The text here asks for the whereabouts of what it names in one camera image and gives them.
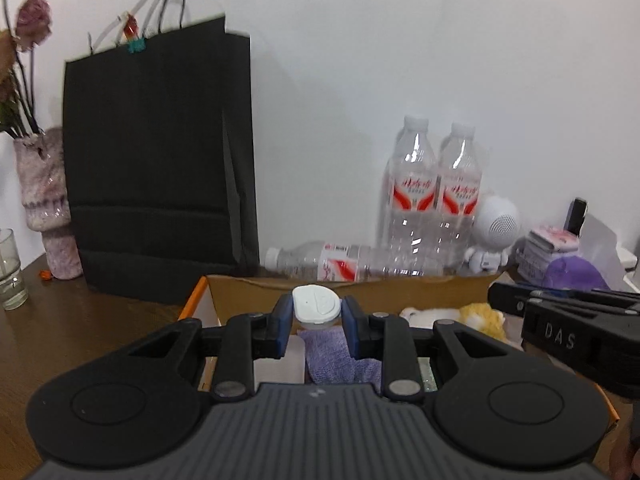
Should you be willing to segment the yellow sponge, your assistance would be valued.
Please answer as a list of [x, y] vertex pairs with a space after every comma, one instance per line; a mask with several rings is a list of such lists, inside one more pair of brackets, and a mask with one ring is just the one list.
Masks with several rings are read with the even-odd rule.
[[450, 320], [506, 342], [504, 315], [489, 304], [467, 304], [461, 308], [426, 310], [408, 307], [400, 312], [400, 316], [411, 327], [432, 328], [437, 321]]

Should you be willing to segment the pink speckled vase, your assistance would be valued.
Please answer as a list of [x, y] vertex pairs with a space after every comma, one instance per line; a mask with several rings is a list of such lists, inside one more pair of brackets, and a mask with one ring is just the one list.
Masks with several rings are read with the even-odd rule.
[[79, 278], [82, 266], [70, 218], [62, 128], [13, 143], [26, 224], [41, 235], [53, 277], [61, 281]]

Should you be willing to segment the purple tissue pack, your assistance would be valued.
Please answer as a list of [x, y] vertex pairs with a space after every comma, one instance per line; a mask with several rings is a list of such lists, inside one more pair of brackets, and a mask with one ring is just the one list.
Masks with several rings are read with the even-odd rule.
[[602, 221], [587, 214], [576, 255], [557, 258], [548, 265], [544, 287], [630, 292], [625, 269], [617, 253], [617, 236]]

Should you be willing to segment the clear drinking glass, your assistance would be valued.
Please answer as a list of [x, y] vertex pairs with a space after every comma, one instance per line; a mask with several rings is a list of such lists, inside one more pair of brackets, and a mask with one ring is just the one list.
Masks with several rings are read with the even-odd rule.
[[0, 301], [5, 311], [21, 307], [28, 299], [22, 274], [21, 258], [11, 229], [1, 230], [0, 240]]

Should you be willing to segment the dried pink flowers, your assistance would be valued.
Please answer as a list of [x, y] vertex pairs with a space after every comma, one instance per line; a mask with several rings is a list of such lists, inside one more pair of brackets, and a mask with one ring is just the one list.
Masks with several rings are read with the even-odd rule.
[[36, 118], [35, 53], [52, 32], [47, 0], [23, 0], [10, 15], [1, 0], [1, 131], [12, 140], [39, 136]]

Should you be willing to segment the black paper bag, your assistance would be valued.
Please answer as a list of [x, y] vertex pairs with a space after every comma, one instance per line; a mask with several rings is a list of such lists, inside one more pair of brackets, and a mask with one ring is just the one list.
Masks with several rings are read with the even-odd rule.
[[258, 268], [250, 38], [223, 16], [68, 62], [63, 148], [90, 288], [181, 304]]

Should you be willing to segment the white round robot speaker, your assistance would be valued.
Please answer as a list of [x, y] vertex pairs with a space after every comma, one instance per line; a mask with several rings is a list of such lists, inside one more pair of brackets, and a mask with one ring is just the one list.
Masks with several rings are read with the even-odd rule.
[[511, 248], [520, 237], [518, 207], [507, 198], [487, 195], [472, 224], [473, 244], [464, 263], [471, 274], [494, 274], [509, 262]]

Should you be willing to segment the right water bottle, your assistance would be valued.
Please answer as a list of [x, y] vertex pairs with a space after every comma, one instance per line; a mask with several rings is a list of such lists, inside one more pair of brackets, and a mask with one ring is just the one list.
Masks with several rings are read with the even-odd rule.
[[454, 122], [440, 147], [435, 250], [446, 273], [462, 265], [480, 199], [483, 171], [474, 138], [474, 127]]

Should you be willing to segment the purple cloth in box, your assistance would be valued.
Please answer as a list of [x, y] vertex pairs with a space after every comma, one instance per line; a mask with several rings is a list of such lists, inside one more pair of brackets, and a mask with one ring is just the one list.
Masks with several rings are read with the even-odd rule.
[[317, 385], [369, 384], [380, 390], [382, 364], [375, 359], [356, 360], [341, 326], [326, 330], [300, 330], [305, 344], [306, 370]]

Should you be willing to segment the translucent plastic container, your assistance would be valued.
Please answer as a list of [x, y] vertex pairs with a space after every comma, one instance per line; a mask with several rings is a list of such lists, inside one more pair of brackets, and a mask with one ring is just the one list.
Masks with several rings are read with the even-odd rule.
[[261, 384], [303, 384], [306, 380], [306, 350], [302, 338], [292, 335], [281, 359], [254, 362], [254, 390]]

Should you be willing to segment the small white oval case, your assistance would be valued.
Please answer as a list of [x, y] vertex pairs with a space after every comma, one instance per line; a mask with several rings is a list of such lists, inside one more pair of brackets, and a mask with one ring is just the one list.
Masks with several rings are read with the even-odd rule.
[[325, 330], [341, 316], [341, 298], [327, 287], [297, 286], [292, 298], [296, 320], [306, 330]]

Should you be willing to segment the lying water bottle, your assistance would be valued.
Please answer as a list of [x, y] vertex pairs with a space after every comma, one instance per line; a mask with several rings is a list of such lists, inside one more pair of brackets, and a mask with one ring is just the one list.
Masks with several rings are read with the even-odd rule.
[[315, 240], [292, 249], [270, 247], [266, 270], [308, 282], [361, 283], [384, 278], [441, 276], [442, 266], [405, 250]]

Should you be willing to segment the left water bottle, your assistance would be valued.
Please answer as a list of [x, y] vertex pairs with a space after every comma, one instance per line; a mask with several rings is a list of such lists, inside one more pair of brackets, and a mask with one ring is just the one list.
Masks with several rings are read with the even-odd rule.
[[378, 216], [378, 246], [406, 275], [439, 275], [427, 231], [435, 210], [437, 160], [428, 119], [407, 115], [387, 161]]

